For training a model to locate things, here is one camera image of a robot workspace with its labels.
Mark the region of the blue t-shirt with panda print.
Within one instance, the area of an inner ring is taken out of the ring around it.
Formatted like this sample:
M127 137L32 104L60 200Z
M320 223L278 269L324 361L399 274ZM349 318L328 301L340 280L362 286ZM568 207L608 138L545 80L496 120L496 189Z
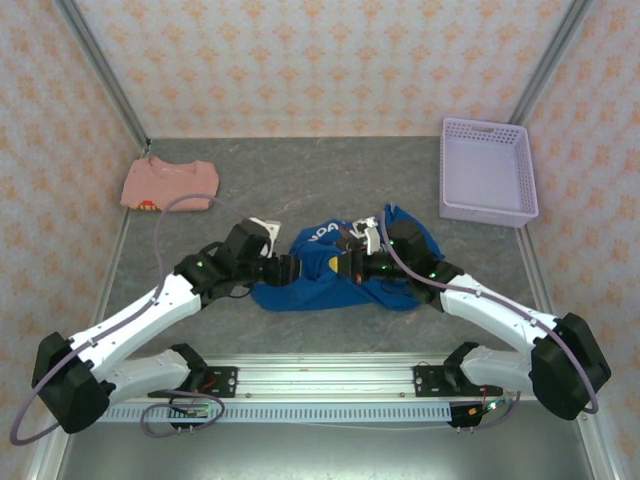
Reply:
M392 311L419 306L405 281L372 279L360 285L337 275L329 260L341 254L350 240L367 241L364 228L377 222L374 216L346 221L330 219L300 231L289 254L301 261L302 272L284 287L258 284L251 292L263 309L275 312L317 311L376 304Z

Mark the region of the folded pink t-shirt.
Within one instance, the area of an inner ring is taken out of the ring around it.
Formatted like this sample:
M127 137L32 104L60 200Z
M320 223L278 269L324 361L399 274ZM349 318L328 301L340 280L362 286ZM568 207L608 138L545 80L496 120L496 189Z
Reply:
M124 182L120 204L134 210L162 211L178 197L215 196L220 179L212 163L171 164L157 156L135 160Z

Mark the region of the lavender perforated plastic basket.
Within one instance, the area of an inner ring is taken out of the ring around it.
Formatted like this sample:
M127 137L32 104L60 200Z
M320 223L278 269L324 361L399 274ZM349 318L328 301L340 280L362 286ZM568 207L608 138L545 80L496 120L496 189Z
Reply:
M539 215L528 131L446 117L440 137L439 214L522 228Z

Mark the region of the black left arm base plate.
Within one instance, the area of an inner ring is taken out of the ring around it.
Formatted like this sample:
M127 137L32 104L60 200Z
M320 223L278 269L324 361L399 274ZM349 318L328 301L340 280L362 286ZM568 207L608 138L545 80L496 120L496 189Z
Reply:
M221 399L234 398L238 386L238 368L232 366L208 366L195 391Z

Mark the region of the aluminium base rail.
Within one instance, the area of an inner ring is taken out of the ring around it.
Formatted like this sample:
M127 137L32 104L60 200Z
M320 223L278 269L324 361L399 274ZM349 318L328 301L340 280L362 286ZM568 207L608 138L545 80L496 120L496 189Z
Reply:
M236 402L417 402L415 366L438 365L424 353L210 355L211 366L232 366Z

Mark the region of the aluminium table side rail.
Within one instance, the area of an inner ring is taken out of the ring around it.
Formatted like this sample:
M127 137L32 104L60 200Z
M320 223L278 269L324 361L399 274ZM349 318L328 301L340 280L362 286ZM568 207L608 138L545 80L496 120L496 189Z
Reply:
M527 273L536 308L544 313L563 316L552 298L545 268L528 226L515 230L515 237ZM581 413L573 424L579 433L587 470L593 480L633 480L629 468L619 451L616 440L617 427L611 407L611 378L597 393L599 410L596 414Z
M101 284L100 295L91 316L89 326L93 326L104 319L111 288L115 279L117 265L124 245L130 223L130 212L122 215L118 235L107 263L107 270ZM26 480L56 480L63 461L69 435L58 428L35 443Z

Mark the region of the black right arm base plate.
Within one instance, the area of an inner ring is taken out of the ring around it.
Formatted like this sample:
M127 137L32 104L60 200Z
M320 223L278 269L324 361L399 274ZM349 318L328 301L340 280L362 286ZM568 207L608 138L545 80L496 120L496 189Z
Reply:
M413 385L417 397L499 397L503 389L476 385L460 368L419 364L413 367Z

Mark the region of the aluminium frame post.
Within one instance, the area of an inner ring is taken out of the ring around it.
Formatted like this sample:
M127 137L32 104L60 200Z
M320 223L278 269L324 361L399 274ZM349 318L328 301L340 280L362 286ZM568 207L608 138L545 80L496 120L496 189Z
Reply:
M145 132L77 0L52 1L75 36L85 58L89 61L108 97L124 121L126 129L141 152L147 153L151 145L151 138Z
M537 66L527 82L508 123L523 125L542 95L566 49L581 28L583 20L594 0L572 0L553 37L548 43Z

